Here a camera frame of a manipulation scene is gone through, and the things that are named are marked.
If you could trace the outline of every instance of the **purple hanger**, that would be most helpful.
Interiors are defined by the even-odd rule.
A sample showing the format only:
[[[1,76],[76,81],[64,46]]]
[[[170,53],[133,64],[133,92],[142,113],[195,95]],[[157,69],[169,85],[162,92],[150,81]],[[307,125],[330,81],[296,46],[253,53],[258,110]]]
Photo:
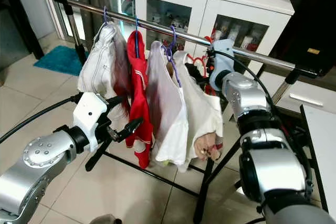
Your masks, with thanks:
[[[137,58],[139,57],[139,45],[138,45],[138,17],[135,16],[135,52]]]
[[[175,66],[175,62],[174,62],[174,59],[173,59],[173,52],[172,52],[172,49],[173,47],[175,46],[175,43],[176,43],[176,33],[175,33],[175,27],[174,26],[170,26],[170,28],[173,30],[173,41],[169,44],[168,47],[165,47],[164,45],[162,45],[162,47],[164,48],[164,50],[166,51],[166,54],[167,54],[167,60],[169,62],[171,62],[171,64],[173,65],[173,69],[174,69],[174,72],[175,72],[175,76],[176,76],[176,80],[178,82],[178,86],[181,88],[182,85],[181,85],[181,81],[178,77],[178,74],[177,74],[177,69],[176,69],[176,66]]]
[[[106,5],[104,6],[104,24],[107,25],[107,14],[106,14],[107,8]]]

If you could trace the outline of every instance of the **white table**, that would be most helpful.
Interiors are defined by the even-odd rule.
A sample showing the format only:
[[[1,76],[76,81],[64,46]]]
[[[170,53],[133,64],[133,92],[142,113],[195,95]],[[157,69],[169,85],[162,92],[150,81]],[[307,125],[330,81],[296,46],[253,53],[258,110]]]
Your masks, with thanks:
[[[301,106],[310,133],[310,151],[316,161],[315,174],[321,203],[336,219],[336,114],[307,105]]]

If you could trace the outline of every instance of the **white jacket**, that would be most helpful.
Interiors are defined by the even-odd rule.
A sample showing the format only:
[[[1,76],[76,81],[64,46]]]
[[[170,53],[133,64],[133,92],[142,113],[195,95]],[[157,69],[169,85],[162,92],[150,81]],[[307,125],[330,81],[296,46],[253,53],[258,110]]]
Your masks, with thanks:
[[[78,78],[78,90],[94,92],[105,99],[130,95],[130,64],[126,41],[113,23],[103,24],[93,39],[93,46]],[[111,127],[122,130],[128,123],[127,104],[118,104],[109,113]]]

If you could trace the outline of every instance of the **clothes rack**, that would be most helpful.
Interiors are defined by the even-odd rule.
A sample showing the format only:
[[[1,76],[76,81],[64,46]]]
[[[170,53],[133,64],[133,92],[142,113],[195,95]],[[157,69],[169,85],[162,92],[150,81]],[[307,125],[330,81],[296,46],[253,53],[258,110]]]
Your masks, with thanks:
[[[81,39],[79,38],[79,34],[78,34],[78,30],[77,30],[77,26],[75,23],[75,19],[73,17],[73,10],[72,7],[76,7],[79,9],[83,9],[83,10],[87,10],[89,12],[93,12],[93,13],[97,13],[100,15],[104,15],[104,9],[100,8],[100,7],[96,7],[96,6],[92,6],[80,1],[76,1],[76,0],[54,0],[57,5],[57,3],[63,4],[65,13],[67,15],[67,18],[69,20],[70,23],[70,28],[74,37],[74,41],[75,41],[75,48],[76,48],[76,52],[79,56],[79,59],[81,61],[82,64],[84,64],[85,60],[86,60],[86,56],[85,56],[85,49],[84,46],[81,42]],[[138,23],[139,27],[145,28],[145,29],[149,29],[152,31],[156,31],[158,33],[162,33],[162,34],[166,34],[166,35],[170,35],[173,36],[173,32],[171,30],[171,28],[169,27],[165,27],[165,26],[161,26],[155,23],[151,23],[151,22],[147,22],[145,20],[140,20],[140,19],[135,19],[133,17],[124,15],[124,14],[120,14],[120,13],[116,13],[116,12],[112,12],[112,11],[106,11],[106,15],[108,15],[110,18],[115,18],[121,21],[124,21],[126,23],[129,24],[133,24],[135,25],[136,22]],[[188,33],[183,33],[180,31],[176,31],[175,32],[176,37],[186,40],[186,41],[190,41],[202,46],[206,46],[209,47],[211,45],[211,43],[202,37],[199,36],[195,36],[195,35],[191,35]],[[275,58],[271,58],[271,57],[267,57],[255,52],[251,52],[242,48],[237,48],[237,47],[233,47],[233,52],[236,55],[239,55],[243,58],[249,59],[249,60],[255,60],[255,61],[259,61],[263,64],[266,65],[272,65],[281,69],[285,69],[285,70],[289,70],[290,74],[287,76],[287,78],[285,79],[285,81],[283,82],[283,84],[279,87],[279,89],[276,91],[276,93],[273,96],[273,100],[275,100],[275,103],[280,100],[280,98],[282,97],[282,95],[290,88],[290,86],[292,84],[294,84],[296,82],[296,80],[298,79],[298,77],[300,75],[304,75],[307,76],[309,78],[316,78],[318,75],[318,71],[315,72],[312,69],[307,69],[304,68],[302,66],[296,66],[295,64],[286,62],[286,61],[282,61],[279,59],[275,59]],[[115,160],[118,160],[120,162],[122,162],[123,164],[126,164],[132,168],[135,168],[143,173],[146,173],[147,175],[150,175],[162,182],[165,182],[169,185],[172,185],[190,195],[193,195],[195,197],[198,197],[198,201],[197,201],[197,205],[196,205],[196,209],[195,209],[195,214],[194,214],[194,223],[200,223],[202,220],[202,216],[203,216],[203,211],[204,211],[204,205],[205,205],[205,200],[206,200],[206,195],[207,195],[207,191],[208,191],[208,187],[211,183],[211,181],[217,176],[217,174],[224,168],[224,166],[228,163],[228,161],[233,157],[233,155],[239,150],[240,148],[240,138],[235,142],[235,144],[233,145],[233,147],[228,151],[228,153],[225,155],[225,157],[223,158],[223,160],[217,165],[217,167],[214,169],[213,171],[213,166],[214,166],[214,162],[208,158],[207,164],[206,164],[206,168],[205,170],[200,169],[198,167],[195,167],[193,165],[189,165],[189,168],[194,169],[200,173],[203,173],[203,181],[202,181],[202,185],[201,185],[201,189],[199,191],[199,193],[196,193],[194,191],[191,191],[173,181],[170,181],[160,175],[157,175],[149,170],[146,169],[141,169],[138,165],[135,165],[129,161],[126,161],[120,157],[117,157],[113,154],[110,154],[108,152],[104,152],[105,156],[108,156],[110,158],[113,158]],[[236,189],[238,189],[240,187],[240,181],[237,181],[234,184],[234,187]]]

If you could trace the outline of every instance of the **clothes hanger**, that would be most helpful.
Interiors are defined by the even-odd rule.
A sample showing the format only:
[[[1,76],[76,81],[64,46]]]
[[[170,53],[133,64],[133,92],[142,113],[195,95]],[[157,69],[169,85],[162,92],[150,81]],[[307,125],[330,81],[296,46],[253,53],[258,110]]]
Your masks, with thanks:
[[[176,80],[179,84],[178,86],[181,88],[182,85],[181,85],[181,81],[178,77],[177,69],[176,69],[176,66],[175,66],[174,59],[173,59],[173,52],[172,52],[172,48],[175,46],[175,43],[176,43],[176,32],[175,32],[175,27],[174,26],[170,26],[170,28],[173,30],[173,41],[169,44],[168,47],[165,47],[164,45],[162,45],[162,47],[166,51],[168,62],[170,62],[173,66],[173,69],[174,69],[174,72],[175,72],[175,77],[176,77]]]
[[[104,5],[104,15],[103,15],[103,17],[104,17],[104,24],[105,24],[105,26],[108,24],[107,23],[107,14],[106,14],[106,12],[107,12],[107,8],[106,8],[106,5]]]
[[[139,45],[138,45],[138,17],[135,16],[135,52],[137,58],[139,57]]]
[[[210,41],[210,43],[212,44],[212,39],[209,36],[205,36],[205,38]],[[190,58],[193,62],[193,64],[195,64],[196,61],[200,61],[202,63],[203,66],[203,77],[206,78],[206,64],[204,62],[204,60],[207,58],[205,55],[203,55],[201,58],[200,57],[192,57],[190,54],[187,54],[188,58]]]

